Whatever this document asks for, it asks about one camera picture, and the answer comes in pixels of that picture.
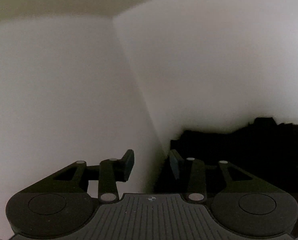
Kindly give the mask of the black trousers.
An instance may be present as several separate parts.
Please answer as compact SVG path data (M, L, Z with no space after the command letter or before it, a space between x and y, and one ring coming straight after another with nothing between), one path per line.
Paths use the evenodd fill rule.
M256 118L231 133L185 129L170 141L170 150L182 158L231 162L298 202L298 124Z

